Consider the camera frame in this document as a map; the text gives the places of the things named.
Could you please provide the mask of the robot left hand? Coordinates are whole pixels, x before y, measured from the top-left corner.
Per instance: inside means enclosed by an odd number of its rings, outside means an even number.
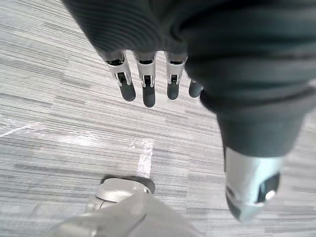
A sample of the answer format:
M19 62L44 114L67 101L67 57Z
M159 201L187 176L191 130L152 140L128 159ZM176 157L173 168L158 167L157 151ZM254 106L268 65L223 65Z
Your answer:
M189 94L216 115L226 199L241 222L278 190L285 156L316 106L313 0L66 0L110 68L122 97L136 97L125 55L134 54L144 105L154 106L155 59L166 57L167 96Z

